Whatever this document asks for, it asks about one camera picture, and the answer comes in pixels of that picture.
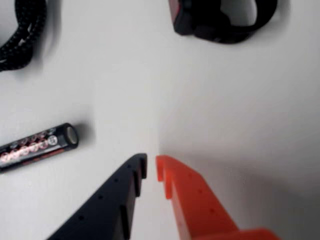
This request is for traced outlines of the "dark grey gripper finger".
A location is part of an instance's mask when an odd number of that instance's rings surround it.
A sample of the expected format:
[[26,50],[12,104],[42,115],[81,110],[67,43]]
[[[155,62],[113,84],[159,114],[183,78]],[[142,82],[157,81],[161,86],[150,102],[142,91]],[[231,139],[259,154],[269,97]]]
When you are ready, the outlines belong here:
[[126,160],[49,239],[130,239],[135,201],[147,177],[147,164],[145,153]]

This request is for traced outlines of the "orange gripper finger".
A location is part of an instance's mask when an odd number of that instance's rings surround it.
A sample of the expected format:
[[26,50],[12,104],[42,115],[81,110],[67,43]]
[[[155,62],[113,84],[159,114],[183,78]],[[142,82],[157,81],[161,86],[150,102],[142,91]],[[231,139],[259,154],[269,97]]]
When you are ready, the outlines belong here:
[[265,228],[239,229],[200,173],[168,156],[155,158],[182,240],[277,240]]

